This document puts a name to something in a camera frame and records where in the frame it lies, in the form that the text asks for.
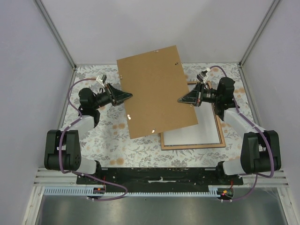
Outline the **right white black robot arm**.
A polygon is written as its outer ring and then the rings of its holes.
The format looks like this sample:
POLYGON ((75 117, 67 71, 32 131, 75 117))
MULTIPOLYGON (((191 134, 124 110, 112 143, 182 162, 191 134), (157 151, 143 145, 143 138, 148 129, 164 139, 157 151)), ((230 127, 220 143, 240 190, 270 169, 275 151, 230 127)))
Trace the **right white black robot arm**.
POLYGON ((215 180, 226 184, 232 175, 257 174, 265 177, 266 172, 273 176, 281 169, 279 135, 274 130, 266 130, 250 121, 239 109, 234 98, 234 80, 222 77, 216 89, 207 88, 199 82, 179 103, 199 107, 202 103, 212 103, 214 113, 229 124, 243 139, 239 159, 218 164, 215 180))

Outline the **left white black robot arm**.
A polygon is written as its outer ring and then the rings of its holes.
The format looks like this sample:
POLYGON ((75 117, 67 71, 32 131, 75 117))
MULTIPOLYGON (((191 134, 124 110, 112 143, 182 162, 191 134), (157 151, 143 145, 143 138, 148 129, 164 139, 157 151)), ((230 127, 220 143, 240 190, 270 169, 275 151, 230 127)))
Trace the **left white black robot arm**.
POLYGON ((97 127, 100 121, 99 108, 111 104, 118 106, 133 94, 106 84, 99 93, 90 88, 79 91, 80 106, 77 108, 78 118, 65 128, 50 130, 46 136, 44 166, 47 170, 62 173, 76 172, 87 174, 93 184, 103 180, 101 165, 96 160, 84 158, 81 154, 80 138, 97 127))

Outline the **brown cardboard backing board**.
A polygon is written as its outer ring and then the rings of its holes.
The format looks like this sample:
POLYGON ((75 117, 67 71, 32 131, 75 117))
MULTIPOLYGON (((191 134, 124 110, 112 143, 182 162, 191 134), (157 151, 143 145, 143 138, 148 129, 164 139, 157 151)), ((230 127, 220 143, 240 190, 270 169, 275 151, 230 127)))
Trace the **brown cardboard backing board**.
POLYGON ((179 103, 189 93, 176 46, 117 60, 131 139, 198 123, 194 107, 179 103))

